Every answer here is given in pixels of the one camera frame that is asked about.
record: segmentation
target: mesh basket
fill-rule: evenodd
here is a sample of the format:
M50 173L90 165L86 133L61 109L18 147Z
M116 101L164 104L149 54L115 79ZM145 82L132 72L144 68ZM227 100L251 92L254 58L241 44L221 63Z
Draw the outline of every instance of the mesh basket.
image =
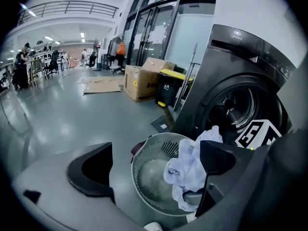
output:
M179 142L187 137L176 133L160 133L148 138L134 155L131 173L141 199L152 209L169 216L185 216L172 198L172 185L164 180L167 162L179 156Z

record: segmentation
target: towel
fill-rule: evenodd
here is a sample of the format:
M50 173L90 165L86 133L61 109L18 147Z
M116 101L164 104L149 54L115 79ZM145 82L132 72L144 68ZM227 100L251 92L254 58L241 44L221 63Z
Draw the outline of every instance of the towel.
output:
M179 208L185 211L197 210L195 205L187 204L182 195L187 191L197 192L204 187L206 172L200 161L200 141L208 140L222 143L218 126L204 131L196 141L182 139L179 143L179 157L170 159L165 167L164 179L173 184L172 197L179 203Z

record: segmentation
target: glass door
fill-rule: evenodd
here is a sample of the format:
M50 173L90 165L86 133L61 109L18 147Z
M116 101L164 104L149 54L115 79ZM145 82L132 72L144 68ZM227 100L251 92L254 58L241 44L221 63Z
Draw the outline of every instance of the glass door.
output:
M139 48L137 64L143 65L148 57L161 58L162 49L170 26L175 2L155 7L148 20L148 28L144 31Z
M148 29L149 22L152 18L153 13L154 8L151 8L145 12L142 12L138 18L136 33L131 47L130 65L137 65L137 59L139 55L139 49L142 44L142 38L146 34L146 30Z

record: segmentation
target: trash can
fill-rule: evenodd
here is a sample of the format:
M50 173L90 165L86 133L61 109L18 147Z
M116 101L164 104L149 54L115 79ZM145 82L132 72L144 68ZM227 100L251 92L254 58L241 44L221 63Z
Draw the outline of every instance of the trash can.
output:
M182 86L185 75L169 69L162 69L159 73L158 92L156 103L162 107L174 106L179 88Z

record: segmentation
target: front-loading washing machine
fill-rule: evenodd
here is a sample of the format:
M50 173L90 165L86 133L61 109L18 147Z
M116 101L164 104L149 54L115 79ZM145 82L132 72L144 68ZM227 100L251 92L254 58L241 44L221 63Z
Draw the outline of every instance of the front-loading washing machine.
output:
M196 139L213 125L268 119L281 134L291 124L277 97L296 67L277 48L248 32L213 25L200 69L173 132Z

